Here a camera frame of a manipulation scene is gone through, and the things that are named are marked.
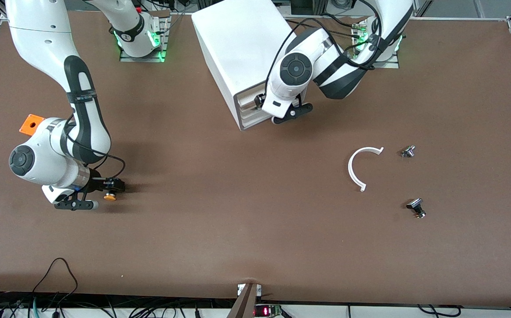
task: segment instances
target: white box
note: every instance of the white box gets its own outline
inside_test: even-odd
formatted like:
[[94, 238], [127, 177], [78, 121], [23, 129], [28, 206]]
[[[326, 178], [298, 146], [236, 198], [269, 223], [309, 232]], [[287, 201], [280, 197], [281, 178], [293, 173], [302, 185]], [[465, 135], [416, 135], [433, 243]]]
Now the white box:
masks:
[[207, 66], [240, 130], [270, 118], [254, 98], [264, 93], [273, 58], [292, 30], [275, 5], [271, 0], [224, 0], [193, 13], [192, 19]]

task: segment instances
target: orange plate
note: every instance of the orange plate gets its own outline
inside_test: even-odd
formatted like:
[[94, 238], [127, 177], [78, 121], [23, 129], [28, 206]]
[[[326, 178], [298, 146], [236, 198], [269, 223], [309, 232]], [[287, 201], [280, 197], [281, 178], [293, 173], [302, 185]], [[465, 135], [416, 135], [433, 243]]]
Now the orange plate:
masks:
[[44, 121], [44, 117], [40, 117], [40, 116], [36, 116], [36, 115], [28, 115], [28, 117], [26, 117], [26, 120], [24, 121], [24, 123], [22, 124], [22, 126], [20, 127], [20, 132], [21, 133], [25, 133], [26, 135], [34, 135], [34, 133], [36, 132], [36, 129], [38, 128], [38, 125], [40, 125], [40, 123], [42, 123], [42, 121]]

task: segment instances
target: brown tabletop surface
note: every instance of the brown tabletop surface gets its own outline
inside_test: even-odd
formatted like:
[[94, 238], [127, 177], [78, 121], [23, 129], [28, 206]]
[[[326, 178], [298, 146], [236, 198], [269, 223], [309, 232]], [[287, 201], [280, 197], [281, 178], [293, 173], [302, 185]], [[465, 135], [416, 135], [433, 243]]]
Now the brown tabletop surface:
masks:
[[[68, 117], [60, 86], [0, 29], [0, 290], [29, 291], [65, 257], [79, 292], [233, 297], [256, 280], [279, 300], [511, 306], [511, 34], [505, 22], [413, 20], [400, 69], [344, 100], [240, 132], [190, 16], [165, 63], [120, 63], [106, 18], [70, 12], [127, 193], [59, 211], [16, 177], [29, 113]], [[399, 151], [417, 147], [403, 159]], [[361, 147], [385, 147], [354, 161]], [[109, 160], [100, 169], [119, 169]], [[100, 193], [90, 195], [99, 199]], [[427, 217], [404, 207], [424, 199]], [[40, 291], [66, 292], [57, 264]]]

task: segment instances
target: white robotic arm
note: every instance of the white robotic arm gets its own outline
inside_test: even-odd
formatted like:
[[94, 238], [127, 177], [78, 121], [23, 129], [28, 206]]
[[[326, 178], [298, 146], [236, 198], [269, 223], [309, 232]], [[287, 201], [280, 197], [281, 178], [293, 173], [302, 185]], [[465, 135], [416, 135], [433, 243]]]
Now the white robotic arm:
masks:
[[[113, 25], [128, 55], [149, 54], [149, 14], [138, 14], [130, 0], [89, 0]], [[110, 150], [110, 135], [98, 104], [90, 71], [71, 37], [64, 0], [7, 0], [9, 27], [20, 56], [46, 73], [65, 90], [75, 122], [50, 117], [10, 154], [10, 169], [18, 177], [42, 185], [50, 203], [60, 209], [94, 209], [95, 201], [80, 201], [79, 192], [106, 190], [106, 199], [124, 191], [117, 178], [101, 178], [94, 169]]]
[[311, 79], [326, 97], [343, 99], [356, 89], [366, 71], [388, 48], [398, 45], [413, 13], [413, 0], [368, 0], [371, 4], [360, 1], [377, 13], [378, 22], [372, 24], [368, 42], [355, 59], [350, 60], [323, 28], [309, 28], [292, 40], [286, 55], [274, 64], [262, 104], [262, 110], [273, 116], [274, 123], [312, 110], [310, 104], [295, 103]]

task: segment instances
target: white c-shaped object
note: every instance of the white c-shaped object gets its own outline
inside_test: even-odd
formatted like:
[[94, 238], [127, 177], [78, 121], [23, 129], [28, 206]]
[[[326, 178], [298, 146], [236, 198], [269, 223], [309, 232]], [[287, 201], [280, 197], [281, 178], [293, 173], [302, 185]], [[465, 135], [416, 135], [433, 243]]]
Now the white c-shaped object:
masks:
[[364, 148], [361, 148], [361, 149], [358, 149], [353, 155], [352, 157], [350, 157], [350, 161], [348, 161], [348, 172], [350, 173], [350, 177], [352, 178], [352, 180], [354, 181], [354, 183], [356, 183], [356, 185], [360, 186], [361, 189], [360, 191], [363, 192], [365, 190], [365, 187], [366, 187], [366, 184], [365, 183], [362, 183], [358, 177], [356, 177], [356, 174], [354, 173], [354, 169], [352, 167], [353, 165], [353, 161], [354, 161], [354, 157], [356, 157], [356, 155], [360, 152], [364, 152], [364, 151], [368, 151], [368, 152], [372, 152], [372, 153], [375, 153], [376, 155], [379, 155], [381, 153], [381, 151], [383, 151], [383, 147], [381, 147], [380, 149], [377, 149], [377, 148], [373, 148], [373, 147], [364, 147]]

